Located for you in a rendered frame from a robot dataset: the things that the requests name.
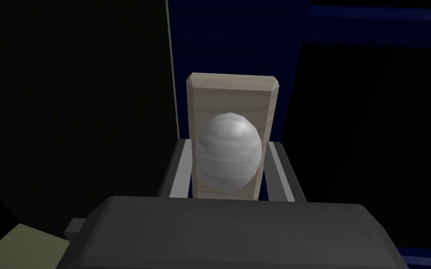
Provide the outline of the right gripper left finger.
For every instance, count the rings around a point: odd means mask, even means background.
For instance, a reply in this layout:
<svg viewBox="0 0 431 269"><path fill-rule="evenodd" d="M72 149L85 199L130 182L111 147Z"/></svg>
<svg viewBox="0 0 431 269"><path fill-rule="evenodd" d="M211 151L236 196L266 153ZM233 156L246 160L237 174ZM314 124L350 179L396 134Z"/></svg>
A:
<svg viewBox="0 0 431 269"><path fill-rule="evenodd" d="M174 146L158 196L188 198L192 165L192 142L190 139L179 139Z"/></svg>

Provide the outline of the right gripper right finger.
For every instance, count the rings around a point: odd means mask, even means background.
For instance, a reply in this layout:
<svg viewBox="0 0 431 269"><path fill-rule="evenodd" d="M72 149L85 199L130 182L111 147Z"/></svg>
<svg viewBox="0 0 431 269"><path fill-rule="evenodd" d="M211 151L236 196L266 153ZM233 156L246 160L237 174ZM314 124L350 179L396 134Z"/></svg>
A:
<svg viewBox="0 0 431 269"><path fill-rule="evenodd" d="M268 142L267 144L260 200L307 201L286 151L280 142Z"/></svg>

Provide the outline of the grey ball knob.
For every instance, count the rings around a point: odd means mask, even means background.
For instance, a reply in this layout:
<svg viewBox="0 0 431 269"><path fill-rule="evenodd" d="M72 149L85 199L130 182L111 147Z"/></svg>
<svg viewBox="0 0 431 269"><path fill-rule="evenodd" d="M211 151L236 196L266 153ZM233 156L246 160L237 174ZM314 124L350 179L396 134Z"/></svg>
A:
<svg viewBox="0 0 431 269"><path fill-rule="evenodd" d="M278 91L273 76L188 77L194 198L258 199Z"/></svg>

